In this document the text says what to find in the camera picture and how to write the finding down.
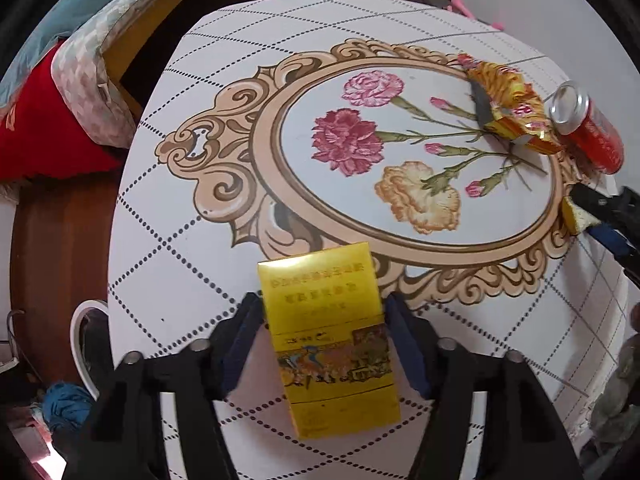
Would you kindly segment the red soda can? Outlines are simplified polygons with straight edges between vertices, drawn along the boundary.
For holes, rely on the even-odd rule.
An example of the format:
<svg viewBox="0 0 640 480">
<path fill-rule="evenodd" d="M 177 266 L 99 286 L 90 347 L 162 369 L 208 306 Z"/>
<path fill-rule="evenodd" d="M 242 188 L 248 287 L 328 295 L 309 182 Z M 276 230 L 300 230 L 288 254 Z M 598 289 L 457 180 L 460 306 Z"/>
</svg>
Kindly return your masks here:
<svg viewBox="0 0 640 480">
<path fill-rule="evenodd" d="M 557 133 L 579 148 L 605 174 L 623 167 L 624 144 L 617 129 L 575 81 L 564 81 L 553 93 L 549 114 Z"/>
</svg>

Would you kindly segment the orange snack bag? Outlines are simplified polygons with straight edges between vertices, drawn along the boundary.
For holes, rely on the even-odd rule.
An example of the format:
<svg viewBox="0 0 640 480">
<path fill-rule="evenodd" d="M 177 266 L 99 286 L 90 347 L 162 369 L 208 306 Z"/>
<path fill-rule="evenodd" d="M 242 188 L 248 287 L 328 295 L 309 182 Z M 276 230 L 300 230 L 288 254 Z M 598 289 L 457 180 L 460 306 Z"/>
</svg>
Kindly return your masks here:
<svg viewBox="0 0 640 480">
<path fill-rule="evenodd" d="M 515 145 L 543 155 L 562 150 L 544 102 L 515 67 L 461 53 L 457 61 L 472 84 L 478 123 Z"/>
</svg>

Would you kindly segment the yellow cigarette carton box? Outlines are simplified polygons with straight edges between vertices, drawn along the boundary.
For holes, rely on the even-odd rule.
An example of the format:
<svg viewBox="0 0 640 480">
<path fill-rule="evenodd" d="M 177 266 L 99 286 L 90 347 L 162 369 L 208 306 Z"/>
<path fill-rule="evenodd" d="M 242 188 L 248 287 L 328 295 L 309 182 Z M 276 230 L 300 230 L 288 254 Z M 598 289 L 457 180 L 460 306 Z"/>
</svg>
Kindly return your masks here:
<svg viewBox="0 0 640 480">
<path fill-rule="evenodd" d="M 257 272 L 297 437 L 338 437 L 399 422 L 368 244 L 265 261 Z"/>
</svg>

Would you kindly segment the white round trash bin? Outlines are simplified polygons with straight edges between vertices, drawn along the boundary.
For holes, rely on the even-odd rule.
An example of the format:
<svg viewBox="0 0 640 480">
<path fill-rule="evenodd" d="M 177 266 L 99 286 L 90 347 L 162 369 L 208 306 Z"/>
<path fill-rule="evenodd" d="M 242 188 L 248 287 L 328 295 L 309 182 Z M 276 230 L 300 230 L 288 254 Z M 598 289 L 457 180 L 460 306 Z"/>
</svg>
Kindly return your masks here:
<svg viewBox="0 0 640 480">
<path fill-rule="evenodd" d="M 70 350 L 78 375 L 94 400 L 114 370 L 108 309 L 102 300 L 86 300 L 70 321 Z"/>
</svg>

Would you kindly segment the blue jacket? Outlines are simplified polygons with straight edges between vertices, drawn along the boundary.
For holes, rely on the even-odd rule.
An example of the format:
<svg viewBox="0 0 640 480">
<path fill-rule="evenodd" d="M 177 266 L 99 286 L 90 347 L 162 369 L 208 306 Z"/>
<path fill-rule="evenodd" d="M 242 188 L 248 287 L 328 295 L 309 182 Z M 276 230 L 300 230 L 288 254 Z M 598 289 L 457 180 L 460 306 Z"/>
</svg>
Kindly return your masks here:
<svg viewBox="0 0 640 480">
<path fill-rule="evenodd" d="M 42 416 L 50 433 L 78 431 L 85 423 L 94 399 L 81 386 L 70 382 L 56 382 L 47 388 L 42 401 Z"/>
</svg>

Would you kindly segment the pink clothes hanger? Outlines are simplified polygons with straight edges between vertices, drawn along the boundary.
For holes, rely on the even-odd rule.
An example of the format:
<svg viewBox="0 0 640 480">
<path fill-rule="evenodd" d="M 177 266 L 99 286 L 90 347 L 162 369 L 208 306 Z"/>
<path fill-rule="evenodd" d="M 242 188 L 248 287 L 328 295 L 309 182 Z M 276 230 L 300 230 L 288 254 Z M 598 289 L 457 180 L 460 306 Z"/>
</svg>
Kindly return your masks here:
<svg viewBox="0 0 640 480">
<path fill-rule="evenodd" d="M 485 25 L 489 25 L 491 28 L 498 30 L 499 32 L 504 32 L 506 30 L 504 24 L 501 22 L 486 22 L 478 18 L 466 5 L 464 0 L 449 0 L 449 2 L 445 6 L 445 9 L 450 12 L 463 15 L 470 20 L 479 21 Z"/>
</svg>

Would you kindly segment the red blanket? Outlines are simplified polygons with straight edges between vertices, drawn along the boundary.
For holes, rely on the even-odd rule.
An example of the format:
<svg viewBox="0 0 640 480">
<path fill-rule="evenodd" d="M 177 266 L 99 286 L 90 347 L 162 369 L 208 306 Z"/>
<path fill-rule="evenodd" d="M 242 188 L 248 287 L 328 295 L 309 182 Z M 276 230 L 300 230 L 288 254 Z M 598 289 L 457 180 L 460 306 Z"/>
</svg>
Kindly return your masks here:
<svg viewBox="0 0 640 480">
<path fill-rule="evenodd" d="M 1 119 L 1 181 L 68 179 L 112 171 L 124 163 L 119 148 L 96 144 L 78 124 L 51 76 L 54 46 L 27 77 Z"/>
</svg>

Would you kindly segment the patterned white tablecloth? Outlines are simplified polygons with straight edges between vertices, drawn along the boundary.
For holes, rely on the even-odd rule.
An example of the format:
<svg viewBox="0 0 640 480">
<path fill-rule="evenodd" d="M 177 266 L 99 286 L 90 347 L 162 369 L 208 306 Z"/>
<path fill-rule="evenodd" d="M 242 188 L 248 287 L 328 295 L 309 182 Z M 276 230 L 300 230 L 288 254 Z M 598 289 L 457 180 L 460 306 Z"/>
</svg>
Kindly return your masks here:
<svg viewBox="0 0 640 480">
<path fill-rule="evenodd" d="M 177 353 L 249 292 L 262 298 L 259 263 L 366 243 L 383 312 L 398 292 L 474 353 L 520 352 L 577 456 L 620 359 L 628 282 L 567 229 L 562 203 L 576 183 L 616 183 L 566 145 L 543 155 L 484 131 L 461 53 L 517 68 L 544 104 L 566 79 L 534 48 L 419 3 L 256 0 L 198 14 L 117 195 L 116 366 L 130 351 Z M 301 439 L 264 307 L 239 385 L 215 404 L 235 479 L 412 479 L 432 404 L 387 338 L 399 422 Z"/>
</svg>

